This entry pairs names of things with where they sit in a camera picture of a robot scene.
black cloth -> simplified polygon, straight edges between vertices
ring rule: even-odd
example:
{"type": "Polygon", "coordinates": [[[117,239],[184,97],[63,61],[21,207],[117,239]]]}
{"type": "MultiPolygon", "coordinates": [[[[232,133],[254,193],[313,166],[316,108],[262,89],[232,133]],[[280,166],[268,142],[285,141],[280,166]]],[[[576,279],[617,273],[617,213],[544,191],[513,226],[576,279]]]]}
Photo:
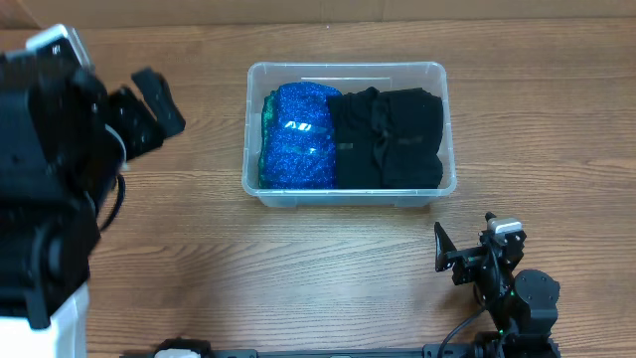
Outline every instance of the black cloth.
{"type": "Polygon", "coordinates": [[[436,189],[443,175],[437,151],[441,98],[423,89],[328,98],[336,137],[340,189],[436,189]]]}

cable cord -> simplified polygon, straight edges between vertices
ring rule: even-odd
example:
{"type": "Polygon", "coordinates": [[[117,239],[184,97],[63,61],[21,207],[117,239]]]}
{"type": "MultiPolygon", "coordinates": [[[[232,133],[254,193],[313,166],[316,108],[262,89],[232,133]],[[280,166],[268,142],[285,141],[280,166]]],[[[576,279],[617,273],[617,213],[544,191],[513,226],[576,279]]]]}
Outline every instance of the cable cord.
{"type": "Polygon", "coordinates": [[[117,200],[115,201],[115,205],[112,207],[108,218],[106,221],[101,224],[99,227],[99,231],[103,233],[110,224],[115,220],[115,217],[119,213],[119,209],[121,209],[121,205],[123,204],[123,199],[126,197],[126,181],[123,180],[123,175],[117,174],[117,200]]]}
{"type": "Polygon", "coordinates": [[[488,258],[493,259],[493,265],[495,266],[495,275],[497,276],[497,285],[495,286],[497,291],[495,292],[495,296],[490,300],[490,302],[488,302],[487,304],[484,304],[479,310],[473,313],[470,317],[466,318],[466,320],[461,322],[457,327],[455,327],[455,329],[451,330],[450,333],[448,333],[446,338],[444,338],[444,340],[439,345],[439,350],[437,351],[437,358],[443,358],[446,345],[455,336],[455,334],[459,333],[460,330],[466,328],[466,326],[468,326],[475,319],[477,319],[477,317],[479,317],[482,313],[484,313],[484,311],[490,309],[490,307],[494,304],[494,302],[496,302],[499,299],[499,290],[501,285],[501,273],[499,272],[499,263],[497,262],[497,256],[495,256],[495,251],[493,250],[492,246],[489,245],[488,249],[489,249],[488,258]]]}

white robot part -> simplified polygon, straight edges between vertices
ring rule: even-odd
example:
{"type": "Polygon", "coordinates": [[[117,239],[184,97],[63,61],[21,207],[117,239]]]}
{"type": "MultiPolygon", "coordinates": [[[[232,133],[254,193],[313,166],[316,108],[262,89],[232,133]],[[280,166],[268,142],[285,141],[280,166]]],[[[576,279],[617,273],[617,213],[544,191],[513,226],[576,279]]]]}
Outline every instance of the white robot part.
{"type": "Polygon", "coordinates": [[[51,316],[47,329],[32,330],[27,318],[0,317],[2,356],[86,358],[88,301],[85,283],[51,316]]]}

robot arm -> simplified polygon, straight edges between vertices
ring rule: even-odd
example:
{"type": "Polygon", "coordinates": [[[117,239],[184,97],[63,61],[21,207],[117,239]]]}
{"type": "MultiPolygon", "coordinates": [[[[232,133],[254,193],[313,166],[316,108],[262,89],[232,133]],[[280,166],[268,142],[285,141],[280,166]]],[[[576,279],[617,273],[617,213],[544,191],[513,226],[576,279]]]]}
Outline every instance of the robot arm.
{"type": "Polygon", "coordinates": [[[0,55],[2,356],[85,356],[88,256],[123,201],[119,171],[185,127],[160,75],[132,76],[151,113],[129,88],[108,94],[92,68],[63,25],[0,55]]]}

folded black fabric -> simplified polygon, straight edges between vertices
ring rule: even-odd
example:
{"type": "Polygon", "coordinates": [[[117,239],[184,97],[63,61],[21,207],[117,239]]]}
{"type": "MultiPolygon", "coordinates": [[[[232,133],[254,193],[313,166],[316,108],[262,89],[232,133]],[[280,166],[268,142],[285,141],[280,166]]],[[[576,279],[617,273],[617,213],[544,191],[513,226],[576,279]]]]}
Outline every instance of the folded black fabric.
{"type": "Polygon", "coordinates": [[[378,90],[330,96],[327,105],[336,139],[336,182],[339,189],[378,189],[381,171],[373,156],[376,135],[371,128],[372,105],[378,90]]]}
{"type": "Polygon", "coordinates": [[[434,189],[443,166],[441,98],[423,89],[329,97],[341,189],[434,189]]]}

